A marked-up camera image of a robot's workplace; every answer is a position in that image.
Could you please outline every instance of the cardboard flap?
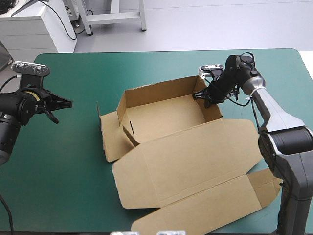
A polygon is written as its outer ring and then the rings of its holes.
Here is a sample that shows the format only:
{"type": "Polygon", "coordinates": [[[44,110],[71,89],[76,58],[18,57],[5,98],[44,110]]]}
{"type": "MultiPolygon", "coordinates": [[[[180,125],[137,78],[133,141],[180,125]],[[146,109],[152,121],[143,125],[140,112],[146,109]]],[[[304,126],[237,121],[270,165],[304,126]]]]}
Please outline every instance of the cardboard flap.
{"type": "MultiPolygon", "coordinates": [[[[260,174],[271,172],[266,169],[260,174]]],[[[264,193],[278,194],[274,188],[263,190],[264,193]]],[[[155,235],[159,230],[179,229],[187,234],[203,235],[261,208],[249,177],[242,175],[159,209],[135,221],[132,230],[155,235]]]]}
{"type": "Polygon", "coordinates": [[[257,140],[251,121],[219,119],[141,143],[114,163],[121,203],[164,207],[243,175],[262,158],[257,140]]]}
{"type": "Polygon", "coordinates": [[[100,116],[103,149],[108,162],[115,161],[134,148],[119,126],[117,112],[100,116]]]}
{"type": "Polygon", "coordinates": [[[262,208],[268,206],[278,195],[281,179],[273,176],[270,170],[261,170],[248,174],[262,208]]]}
{"type": "Polygon", "coordinates": [[[123,131],[125,132],[126,136],[129,138],[129,140],[133,143],[134,147],[139,145],[139,142],[135,140],[135,137],[133,134],[130,133],[129,130],[125,126],[123,126],[123,131]]]}

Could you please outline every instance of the cardboard box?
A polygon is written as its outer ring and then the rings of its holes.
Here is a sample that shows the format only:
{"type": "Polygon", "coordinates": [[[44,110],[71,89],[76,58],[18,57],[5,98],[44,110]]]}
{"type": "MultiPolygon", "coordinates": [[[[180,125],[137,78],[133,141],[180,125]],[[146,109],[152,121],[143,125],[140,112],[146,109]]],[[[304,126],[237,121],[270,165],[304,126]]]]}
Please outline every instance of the cardboard box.
{"type": "Polygon", "coordinates": [[[191,76],[126,90],[116,111],[100,116],[107,161],[120,159],[139,143],[221,118],[217,105],[205,109],[203,100],[193,100],[192,93],[205,87],[199,76],[191,76]]]}
{"type": "Polygon", "coordinates": [[[246,173],[262,158],[250,120],[223,119],[192,93],[198,77],[126,90],[117,111],[103,115],[104,150],[121,204],[160,208],[133,231],[186,230],[202,235],[271,203],[280,180],[269,170],[246,173]]]}

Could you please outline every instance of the green table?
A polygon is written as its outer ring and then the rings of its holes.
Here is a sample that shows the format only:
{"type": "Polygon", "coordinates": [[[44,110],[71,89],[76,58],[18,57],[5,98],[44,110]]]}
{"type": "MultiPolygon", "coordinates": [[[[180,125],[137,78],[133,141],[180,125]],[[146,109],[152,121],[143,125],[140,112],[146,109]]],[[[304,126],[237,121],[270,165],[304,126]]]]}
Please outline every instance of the green table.
{"type": "MultiPolygon", "coordinates": [[[[112,164],[107,163],[96,102],[101,113],[112,112],[125,89],[198,73],[203,64],[224,64],[245,51],[178,51],[88,54],[43,54],[36,63],[51,74],[44,87],[73,99],[73,108],[59,110],[55,125],[34,116],[21,133],[8,163],[0,168],[0,192],[10,205],[17,231],[105,232],[128,230],[153,211],[126,210],[120,205],[112,164]]],[[[251,50],[268,91],[289,113],[313,128],[313,82],[299,53],[292,49],[251,50]]],[[[240,94],[241,102],[245,95],[240,94]]],[[[220,105],[225,118],[253,120],[251,106],[220,105]]],[[[267,167],[261,161],[253,170],[267,167]]],[[[276,228],[280,198],[267,208],[217,232],[269,233],[276,228]]],[[[0,207],[0,230],[8,230],[0,207]]],[[[307,232],[313,232],[313,209],[307,232]]]]}

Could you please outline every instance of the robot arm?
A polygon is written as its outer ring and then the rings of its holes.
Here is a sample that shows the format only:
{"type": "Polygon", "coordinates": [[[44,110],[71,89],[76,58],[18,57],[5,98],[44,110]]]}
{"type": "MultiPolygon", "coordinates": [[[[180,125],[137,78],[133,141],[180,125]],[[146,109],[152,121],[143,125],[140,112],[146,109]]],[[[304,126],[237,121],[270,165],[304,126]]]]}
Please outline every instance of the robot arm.
{"type": "Polygon", "coordinates": [[[194,99],[205,107],[222,103],[239,93],[239,87],[256,103],[263,118],[259,149],[275,177],[283,180],[278,226],[280,235],[303,235],[313,191],[313,133],[302,120],[286,113],[267,92],[265,79],[255,67],[254,57],[230,55],[221,65],[202,66],[202,76],[213,81],[194,99]]]}
{"type": "Polygon", "coordinates": [[[9,160],[21,126],[34,114],[46,113],[57,124],[52,111],[72,107],[71,100],[43,88],[43,79],[50,74],[47,66],[16,61],[11,68],[21,81],[17,91],[0,93],[0,165],[9,160]]]}

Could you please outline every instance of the gray floor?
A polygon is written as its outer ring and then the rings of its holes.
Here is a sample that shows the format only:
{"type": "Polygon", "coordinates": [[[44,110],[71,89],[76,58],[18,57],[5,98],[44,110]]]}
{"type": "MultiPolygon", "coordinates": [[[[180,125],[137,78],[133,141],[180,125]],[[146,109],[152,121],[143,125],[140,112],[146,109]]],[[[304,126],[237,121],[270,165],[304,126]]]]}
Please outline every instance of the gray floor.
{"type": "MultiPolygon", "coordinates": [[[[313,1],[146,0],[146,32],[140,23],[94,25],[79,35],[75,52],[294,48],[313,51],[313,1]]],[[[89,0],[95,14],[105,1],[89,0]]],[[[121,0],[121,9],[137,8],[121,0]]]]}

